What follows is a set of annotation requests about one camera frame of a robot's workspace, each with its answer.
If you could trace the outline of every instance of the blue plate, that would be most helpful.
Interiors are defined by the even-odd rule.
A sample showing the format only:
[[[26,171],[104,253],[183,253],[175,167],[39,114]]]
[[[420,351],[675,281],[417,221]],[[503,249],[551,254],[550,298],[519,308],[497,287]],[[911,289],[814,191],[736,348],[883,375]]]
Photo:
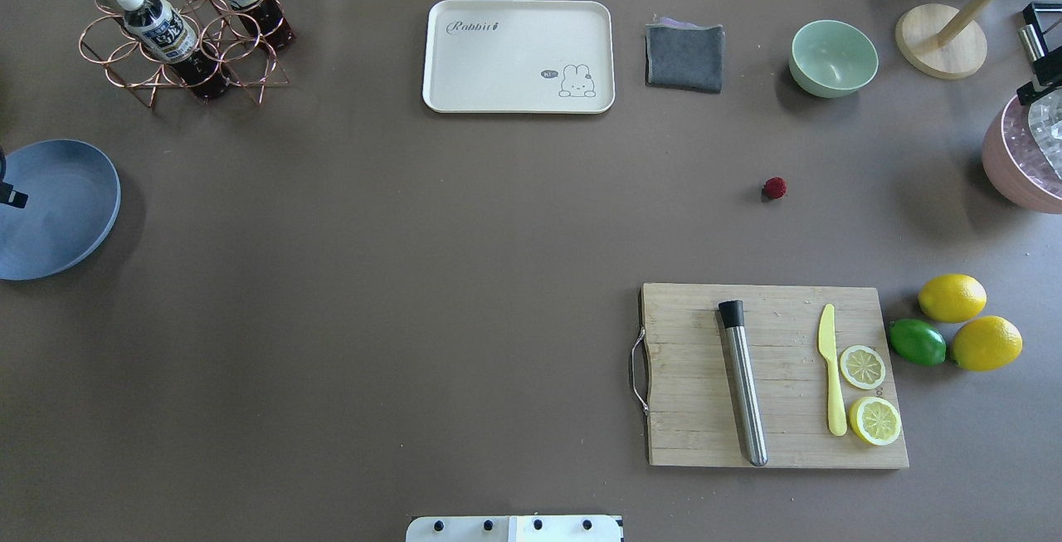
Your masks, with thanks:
[[[4,181],[30,198],[0,205],[0,280],[29,281],[88,257],[110,233],[122,190],[105,153],[53,138],[7,156]]]

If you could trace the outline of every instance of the raspberry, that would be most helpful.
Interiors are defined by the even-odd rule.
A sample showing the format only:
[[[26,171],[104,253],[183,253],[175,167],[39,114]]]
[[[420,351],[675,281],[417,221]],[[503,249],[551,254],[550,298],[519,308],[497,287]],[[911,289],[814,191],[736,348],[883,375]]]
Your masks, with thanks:
[[[782,177],[771,177],[764,184],[764,196],[769,199],[778,199],[786,194],[786,180]]]

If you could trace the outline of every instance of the wooden cutting board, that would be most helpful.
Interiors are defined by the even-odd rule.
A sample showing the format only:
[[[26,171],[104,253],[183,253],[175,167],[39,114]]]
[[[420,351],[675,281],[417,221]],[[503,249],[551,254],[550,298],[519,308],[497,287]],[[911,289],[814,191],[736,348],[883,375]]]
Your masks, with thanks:
[[[887,446],[826,427],[826,363],[819,318],[837,307],[838,354],[867,345],[886,363],[885,383],[861,390],[841,378],[845,411],[876,395],[900,409],[876,289],[751,285],[641,288],[649,369],[649,462],[653,465],[751,468],[739,441],[740,413],[729,377],[718,305],[744,303],[746,331],[769,455],[768,468],[902,469],[904,436]]]

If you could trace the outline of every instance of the gray cloth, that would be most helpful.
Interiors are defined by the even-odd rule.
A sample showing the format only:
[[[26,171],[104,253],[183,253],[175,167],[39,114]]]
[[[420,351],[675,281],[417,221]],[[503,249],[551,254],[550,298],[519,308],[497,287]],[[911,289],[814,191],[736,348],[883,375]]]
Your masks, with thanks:
[[[723,88],[723,28],[664,17],[646,24],[649,85],[720,92]]]

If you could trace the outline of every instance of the mint green bowl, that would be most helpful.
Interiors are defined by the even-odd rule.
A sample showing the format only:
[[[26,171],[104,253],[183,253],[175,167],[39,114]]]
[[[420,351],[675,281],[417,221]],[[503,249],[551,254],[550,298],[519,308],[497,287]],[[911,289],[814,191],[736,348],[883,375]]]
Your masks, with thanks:
[[[847,23],[812,21],[793,36],[789,72],[810,95],[847,96],[877,73],[877,51],[863,32]]]

